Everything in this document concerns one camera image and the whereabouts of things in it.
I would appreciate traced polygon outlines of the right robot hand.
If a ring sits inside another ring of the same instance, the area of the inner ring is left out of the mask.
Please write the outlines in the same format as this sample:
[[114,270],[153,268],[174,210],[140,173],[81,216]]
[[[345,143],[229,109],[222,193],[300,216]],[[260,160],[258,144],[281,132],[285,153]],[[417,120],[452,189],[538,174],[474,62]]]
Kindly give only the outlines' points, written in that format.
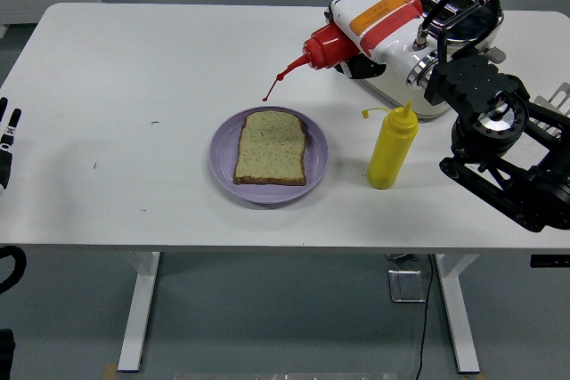
[[422,13],[411,0],[334,0],[332,19],[364,56],[395,69],[408,86],[436,57],[433,37],[419,34]]

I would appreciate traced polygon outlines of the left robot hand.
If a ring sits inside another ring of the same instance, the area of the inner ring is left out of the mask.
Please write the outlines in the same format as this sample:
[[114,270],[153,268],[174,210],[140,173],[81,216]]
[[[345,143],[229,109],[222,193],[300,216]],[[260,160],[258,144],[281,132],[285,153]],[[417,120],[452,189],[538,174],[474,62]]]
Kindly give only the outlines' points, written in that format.
[[14,109],[10,115],[5,131],[1,134],[1,193],[4,193],[10,181],[12,171],[12,145],[20,117],[21,109]]

